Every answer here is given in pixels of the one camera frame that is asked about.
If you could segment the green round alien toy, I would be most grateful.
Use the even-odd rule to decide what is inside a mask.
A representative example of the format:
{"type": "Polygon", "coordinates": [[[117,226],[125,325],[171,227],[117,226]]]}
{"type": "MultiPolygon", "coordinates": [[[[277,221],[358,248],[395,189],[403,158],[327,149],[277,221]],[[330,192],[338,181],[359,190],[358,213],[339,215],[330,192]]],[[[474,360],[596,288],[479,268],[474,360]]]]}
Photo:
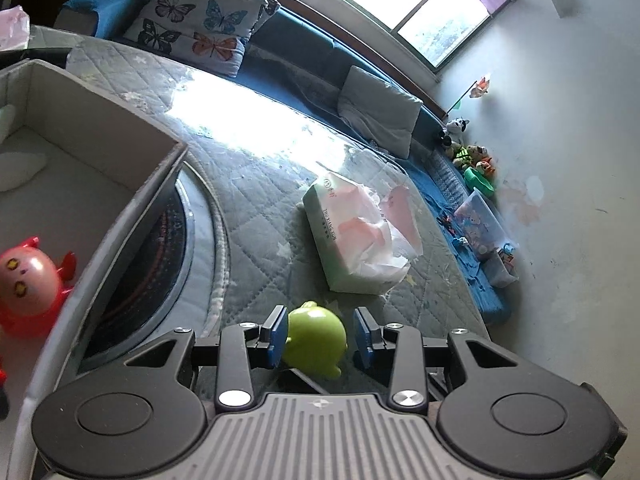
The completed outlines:
{"type": "Polygon", "coordinates": [[[288,314],[288,338],[282,360],[301,372],[328,379],[341,377],[338,367],[347,351],[342,321],[329,309],[306,301],[288,314]]]}

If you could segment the red round pig toy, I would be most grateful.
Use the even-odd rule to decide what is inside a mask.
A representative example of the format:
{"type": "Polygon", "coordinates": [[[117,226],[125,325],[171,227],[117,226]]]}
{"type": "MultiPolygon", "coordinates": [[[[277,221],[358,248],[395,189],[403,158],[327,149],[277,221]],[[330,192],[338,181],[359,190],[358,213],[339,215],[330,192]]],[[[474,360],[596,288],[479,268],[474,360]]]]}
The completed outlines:
{"type": "Polygon", "coordinates": [[[77,259],[55,264],[34,236],[1,254],[1,328],[14,338],[47,336],[73,291],[77,259]]]}

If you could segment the black red doll toy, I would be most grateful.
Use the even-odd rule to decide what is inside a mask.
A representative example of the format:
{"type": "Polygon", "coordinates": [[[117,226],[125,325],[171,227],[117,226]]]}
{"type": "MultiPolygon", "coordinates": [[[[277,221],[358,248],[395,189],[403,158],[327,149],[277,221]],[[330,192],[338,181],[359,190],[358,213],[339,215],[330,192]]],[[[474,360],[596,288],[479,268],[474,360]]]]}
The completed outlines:
{"type": "Polygon", "coordinates": [[[6,392],[6,378],[8,375],[3,368],[2,360],[0,360],[0,420],[3,422],[9,416],[10,401],[6,392]]]}

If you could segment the open tissue pack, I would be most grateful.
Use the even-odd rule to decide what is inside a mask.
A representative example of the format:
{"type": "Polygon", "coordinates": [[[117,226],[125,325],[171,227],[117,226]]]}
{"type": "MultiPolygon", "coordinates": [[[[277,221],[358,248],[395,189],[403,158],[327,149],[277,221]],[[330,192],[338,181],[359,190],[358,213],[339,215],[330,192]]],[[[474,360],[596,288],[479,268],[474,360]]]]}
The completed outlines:
{"type": "Polygon", "coordinates": [[[386,196],[333,171],[303,197],[306,217],[332,292],[383,295],[423,255],[405,185],[386,196]]]}

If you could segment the round black turntable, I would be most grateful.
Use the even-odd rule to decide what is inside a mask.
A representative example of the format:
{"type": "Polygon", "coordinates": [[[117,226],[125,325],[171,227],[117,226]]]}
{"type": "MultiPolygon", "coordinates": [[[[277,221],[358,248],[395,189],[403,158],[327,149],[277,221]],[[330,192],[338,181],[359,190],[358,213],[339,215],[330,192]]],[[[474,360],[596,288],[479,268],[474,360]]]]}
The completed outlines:
{"type": "Polygon", "coordinates": [[[188,157],[162,212],[99,292],[82,329],[78,370],[95,370],[182,327],[207,336],[226,293],[228,238],[212,181],[188,157]]]}

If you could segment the blue sofa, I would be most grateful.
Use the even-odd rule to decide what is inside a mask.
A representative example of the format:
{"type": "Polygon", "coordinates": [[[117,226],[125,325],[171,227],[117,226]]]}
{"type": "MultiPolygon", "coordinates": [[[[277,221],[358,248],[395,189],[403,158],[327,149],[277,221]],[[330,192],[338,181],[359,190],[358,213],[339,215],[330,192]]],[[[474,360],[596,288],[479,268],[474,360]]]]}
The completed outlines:
{"type": "Polygon", "coordinates": [[[340,40],[280,7],[250,38],[230,78],[126,41],[147,1],[67,1],[56,36],[70,43],[66,67],[73,75],[171,128],[212,181],[228,238],[218,325],[308,300],[343,320],[363,306],[384,322],[432,336],[455,327],[484,333],[509,317],[462,231],[440,223],[454,204],[436,180],[452,167],[431,148],[444,126],[429,110],[421,107],[409,157],[396,157],[338,116],[353,65],[397,86],[340,40]],[[329,289],[303,205],[327,171],[379,196],[398,185],[409,189],[423,255],[383,295],[329,289]]]}

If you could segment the clear plastic toy bin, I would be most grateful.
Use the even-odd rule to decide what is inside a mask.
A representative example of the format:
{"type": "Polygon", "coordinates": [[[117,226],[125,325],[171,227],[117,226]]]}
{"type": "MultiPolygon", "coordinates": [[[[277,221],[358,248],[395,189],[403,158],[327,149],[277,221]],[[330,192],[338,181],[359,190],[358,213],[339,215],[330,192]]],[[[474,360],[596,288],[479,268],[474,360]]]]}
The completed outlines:
{"type": "Polygon", "coordinates": [[[516,244],[508,237],[480,191],[474,190],[454,211],[454,220],[480,260],[480,267],[492,287],[506,288],[518,281],[516,244]]]}

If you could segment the pile of plush toys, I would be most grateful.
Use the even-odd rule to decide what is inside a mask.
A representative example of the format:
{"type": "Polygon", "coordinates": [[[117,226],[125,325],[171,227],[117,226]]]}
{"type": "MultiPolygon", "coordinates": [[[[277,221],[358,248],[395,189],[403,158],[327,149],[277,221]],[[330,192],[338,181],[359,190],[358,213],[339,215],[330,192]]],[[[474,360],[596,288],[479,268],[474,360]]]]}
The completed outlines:
{"type": "Polygon", "coordinates": [[[485,197],[495,195],[494,180],[496,168],[488,149],[477,144],[459,142],[465,133],[469,121],[463,118],[450,120],[440,136],[440,145],[445,155],[462,175],[465,185],[472,191],[478,191],[485,197]]]}

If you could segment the grey cushion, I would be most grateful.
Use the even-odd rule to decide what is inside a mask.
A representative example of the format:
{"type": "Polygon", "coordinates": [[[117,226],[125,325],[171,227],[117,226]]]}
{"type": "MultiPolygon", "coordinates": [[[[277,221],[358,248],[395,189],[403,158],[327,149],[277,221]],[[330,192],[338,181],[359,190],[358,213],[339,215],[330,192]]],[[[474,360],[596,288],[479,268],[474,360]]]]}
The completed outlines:
{"type": "Polygon", "coordinates": [[[338,96],[337,113],[360,136],[406,159],[422,105],[416,96],[353,65],[338,96]]]}

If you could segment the grey storage box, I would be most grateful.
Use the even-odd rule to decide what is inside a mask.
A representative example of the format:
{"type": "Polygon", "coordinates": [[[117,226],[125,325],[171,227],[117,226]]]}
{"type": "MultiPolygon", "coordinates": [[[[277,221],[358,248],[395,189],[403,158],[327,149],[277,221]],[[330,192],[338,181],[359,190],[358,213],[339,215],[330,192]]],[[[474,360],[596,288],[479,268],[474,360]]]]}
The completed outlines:
{"type": "Polygon", "coordinates": [[[28,479],[36,461],[32,415],[70,373],[87,330],[152,228],[188,148],[116,96],[40,60],[1,72],[1,102],[16,116],[6,151],[46,154],[46,168],[1,195],[1,246],[39,237],[54,260],[78,259],[76,285],[47,338],[6,338],[9,416],[1,424],[1,475],[28,479]]]}

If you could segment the white plush toy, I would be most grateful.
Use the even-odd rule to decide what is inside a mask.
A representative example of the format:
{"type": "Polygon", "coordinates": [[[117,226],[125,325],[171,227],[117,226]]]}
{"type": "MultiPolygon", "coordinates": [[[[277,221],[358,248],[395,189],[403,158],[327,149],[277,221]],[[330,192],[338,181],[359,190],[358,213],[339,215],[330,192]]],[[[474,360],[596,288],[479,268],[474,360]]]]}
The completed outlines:
{"type": "MultiPolygon", "coordinates": [[[[1,142],[4,142],[11,132],[16,115],[16,108],[12,104],[6,104],[1,109],[1,142]]],[[[47,165],[45,154],[3,152],[1,154],[1,181],[2,192],[9,192],[14,188],[32,180],[38,172],[47,165]]]]}

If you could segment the butterfly print pillow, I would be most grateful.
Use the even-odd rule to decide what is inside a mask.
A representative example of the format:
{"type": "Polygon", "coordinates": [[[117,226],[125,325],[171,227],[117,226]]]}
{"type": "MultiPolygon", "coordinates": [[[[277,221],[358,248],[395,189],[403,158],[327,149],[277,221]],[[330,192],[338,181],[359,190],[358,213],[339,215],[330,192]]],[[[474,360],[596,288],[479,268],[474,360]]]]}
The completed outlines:
{"type": "Polygon", "coordinates": [[[124,33],[130,44],[230,78],[278,0],[148,0],[124,33]]]}

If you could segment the pink tissue pack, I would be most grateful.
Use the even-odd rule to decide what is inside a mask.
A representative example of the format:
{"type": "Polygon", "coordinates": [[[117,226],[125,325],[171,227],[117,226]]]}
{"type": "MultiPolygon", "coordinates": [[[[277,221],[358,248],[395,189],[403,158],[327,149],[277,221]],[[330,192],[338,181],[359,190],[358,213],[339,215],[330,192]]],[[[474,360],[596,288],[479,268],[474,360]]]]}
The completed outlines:
{"type": "Polygon", "coordinates": [[[29,15],[21,6],[0,11],[0,51],[25,50],[30,38],[29,15]]]}

